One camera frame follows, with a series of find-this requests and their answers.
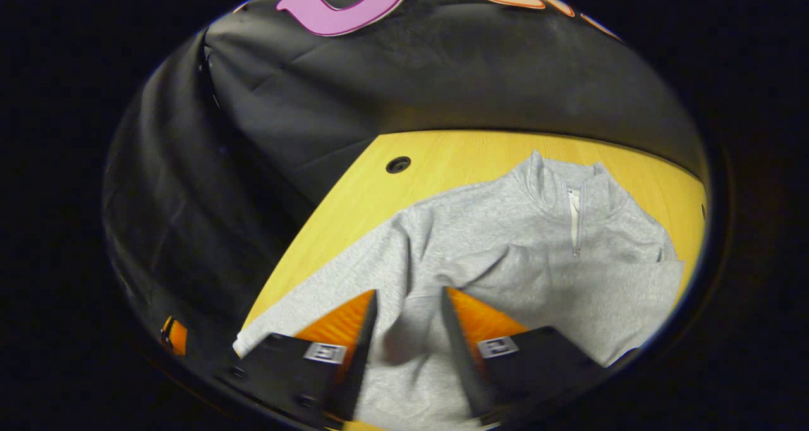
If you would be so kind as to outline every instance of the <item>zipper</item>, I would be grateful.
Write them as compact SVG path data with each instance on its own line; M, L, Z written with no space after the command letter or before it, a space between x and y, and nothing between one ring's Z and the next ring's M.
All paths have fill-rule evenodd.
M581 246L579 228L581 223L581 193L578 189L567 190L567 198L570 203L570 241L573 244L573 257L578 257Z

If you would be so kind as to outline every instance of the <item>metal label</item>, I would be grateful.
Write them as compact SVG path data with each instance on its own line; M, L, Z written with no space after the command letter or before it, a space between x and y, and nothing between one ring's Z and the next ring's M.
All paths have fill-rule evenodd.
M323 363L341 365L346 358L346 346L336 346L334 344L312 343L303 358Z
M482 355L483 358L508 355L509 353L515 353L515 351L520 350L517 348L517 344L508 336L480 341L477 343L477 348L480 350L480 355Z

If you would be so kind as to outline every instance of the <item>wooden table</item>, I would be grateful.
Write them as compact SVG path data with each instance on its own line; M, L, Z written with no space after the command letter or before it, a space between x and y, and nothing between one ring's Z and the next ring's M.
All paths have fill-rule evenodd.
M603 162L639 206L666 228L684 260L678 299L693 273L705 229L705 187L673 163L611 143L506 131L416 131L379 135L315 209L284 253L245 327L304 279L394 213L423 198L495 180L531 155L583 165ZM398 174L385 167L406 155ZM346 429L376 429L347 423Z

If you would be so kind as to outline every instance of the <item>collar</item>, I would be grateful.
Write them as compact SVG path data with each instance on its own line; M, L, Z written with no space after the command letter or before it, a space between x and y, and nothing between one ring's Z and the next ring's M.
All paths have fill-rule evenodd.
M569 220L569 188L579 190L581 218L590 222L612 217L629 198L601 162L582 166L543 158L534 151L517 172L537 207L556 220Z

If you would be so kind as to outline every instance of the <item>gray sweatshirt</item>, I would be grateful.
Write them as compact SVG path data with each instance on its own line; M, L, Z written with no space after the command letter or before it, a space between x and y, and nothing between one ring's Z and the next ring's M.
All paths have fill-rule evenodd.
M601 163L534 152L508 174L397 212L239 333L245 356L379 290L355 419L390 431L472 429L439 293L450 285L529 328L553 325L603 367L641 346L674 305L671 239Z

